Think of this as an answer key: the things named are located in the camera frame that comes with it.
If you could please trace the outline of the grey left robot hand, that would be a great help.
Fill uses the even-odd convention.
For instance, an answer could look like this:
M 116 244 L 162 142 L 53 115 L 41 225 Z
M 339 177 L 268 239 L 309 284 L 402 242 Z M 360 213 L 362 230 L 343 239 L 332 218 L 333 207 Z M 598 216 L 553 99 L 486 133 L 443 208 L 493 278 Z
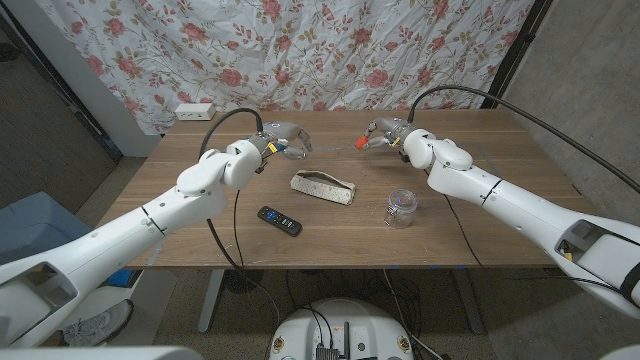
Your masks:
M 290 160 L 304 159 L 313 151 L 309 134 L 291 122 L 267 122 L 263 130 L 249 138 L 263 159 L 281 153 Z

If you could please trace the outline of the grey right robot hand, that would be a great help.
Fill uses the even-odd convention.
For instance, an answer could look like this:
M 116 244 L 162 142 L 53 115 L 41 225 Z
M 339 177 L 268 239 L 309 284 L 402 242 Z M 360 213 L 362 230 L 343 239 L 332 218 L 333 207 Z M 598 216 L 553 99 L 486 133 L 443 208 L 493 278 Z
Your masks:
M 377 118 L 367 126 L 364 135 L 356 141 L 356 148 L 362 151 L 384 146 L 397 148 L 401 161 L 408 163 L 409 156 L 404 150 L 404 141 L 414 130 L 411 124 L 401 118 Z

